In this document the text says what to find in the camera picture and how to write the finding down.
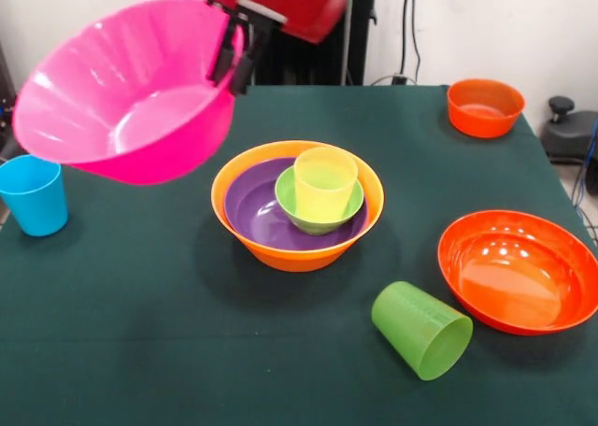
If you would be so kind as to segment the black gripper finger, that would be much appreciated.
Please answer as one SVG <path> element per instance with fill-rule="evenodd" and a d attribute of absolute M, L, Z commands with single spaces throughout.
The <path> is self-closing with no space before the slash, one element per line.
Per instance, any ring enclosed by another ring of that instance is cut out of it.
<path fill-rule="evenodd" d="M 230 82 L 233 95 L 247 93 L 254 68 L 275 30 L 286 24 L 286 17 L 275 10 L 252 0 L 235 0 L 235 20 L 244 21 L 252 31 L 249 44 L 244 49 Z"/>
<path fill-rule="evenodd" d="M 215 85 L 220 84 L 222 79 L 229 71 L 235 57 L 233 40 L 235 37 L 236 26 L 237 13 L 232 11 L 229 13 L 228 21 L 221 36 L 221 42 L 218 47 L 215 62 L 208 75 L 208 79 L 211 80 Z"/>

